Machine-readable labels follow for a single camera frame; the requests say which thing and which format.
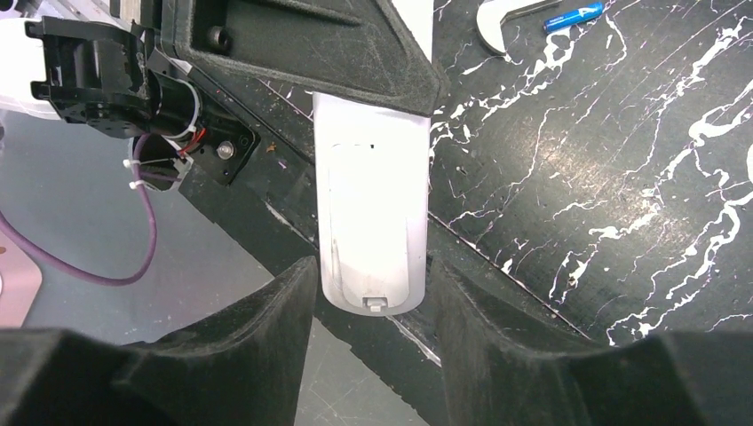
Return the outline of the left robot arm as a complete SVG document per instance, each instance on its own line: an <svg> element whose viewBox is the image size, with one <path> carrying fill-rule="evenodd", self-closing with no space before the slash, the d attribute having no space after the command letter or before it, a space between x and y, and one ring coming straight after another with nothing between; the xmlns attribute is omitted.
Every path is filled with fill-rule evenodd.
<svg viewBox="0 0 753 426"><path fill-rule="evenodd" d="M183 77L153 70L152 43L211 77L283 80L427 116L446 91L390 1L142 1L125 29L44 16L1 22L1 107L112 138L202 140L218 111Z"/></svg>

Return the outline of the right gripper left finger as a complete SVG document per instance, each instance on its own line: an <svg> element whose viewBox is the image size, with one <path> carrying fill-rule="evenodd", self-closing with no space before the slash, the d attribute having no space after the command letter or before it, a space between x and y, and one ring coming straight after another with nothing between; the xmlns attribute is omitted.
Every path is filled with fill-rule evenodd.
<svg viewBox="0 0 753 426"><path fill-rule="evenodd" d="M66 329L1 333L4 425L291 425L319 271L304 257L257 292L152 343Z"/></svg>

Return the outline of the blue AAA battery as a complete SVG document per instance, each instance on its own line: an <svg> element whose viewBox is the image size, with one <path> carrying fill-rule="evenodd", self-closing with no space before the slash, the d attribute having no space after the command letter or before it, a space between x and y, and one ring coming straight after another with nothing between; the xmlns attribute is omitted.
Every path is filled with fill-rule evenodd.
<svg viewBox="0 0 753 426"><path fill-rule="evenodd" d="M569 28L598 18L604 11L604 5L601 2L587 4L569 12L562 13L550 18L543 23L543 30L547 33L553 33L563 28Z"/></svg>

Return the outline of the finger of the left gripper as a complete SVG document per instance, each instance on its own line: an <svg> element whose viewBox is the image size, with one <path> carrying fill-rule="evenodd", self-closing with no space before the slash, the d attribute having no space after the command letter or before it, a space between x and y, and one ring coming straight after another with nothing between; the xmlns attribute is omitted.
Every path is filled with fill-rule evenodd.
<svg viewBox="0 0 753 426"><path fill-rule="evenodd" d="M165 1L168 55L237 96L252 79L430 116L448 79L390 1Z"/></svg>

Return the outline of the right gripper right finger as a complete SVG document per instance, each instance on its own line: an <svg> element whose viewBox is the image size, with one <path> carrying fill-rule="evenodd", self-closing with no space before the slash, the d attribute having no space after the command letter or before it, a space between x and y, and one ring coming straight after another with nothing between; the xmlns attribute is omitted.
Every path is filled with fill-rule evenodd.
<svg viewBox="0 0 753 426"><path fill-rule="evenodd" d="M749 425L752 335L673 331L623 347L571 335L434 261L453 425Z"/></svg>

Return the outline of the white remote control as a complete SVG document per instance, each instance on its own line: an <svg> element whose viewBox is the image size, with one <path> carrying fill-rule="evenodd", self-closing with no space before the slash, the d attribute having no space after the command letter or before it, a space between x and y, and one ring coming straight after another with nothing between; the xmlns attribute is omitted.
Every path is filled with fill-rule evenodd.
<svg viewBox="0 0 753 426"><path fill-rule="evenodd" d="M424 300L429 115L313 94L321 288L337 308L386 317Z"/></svg>

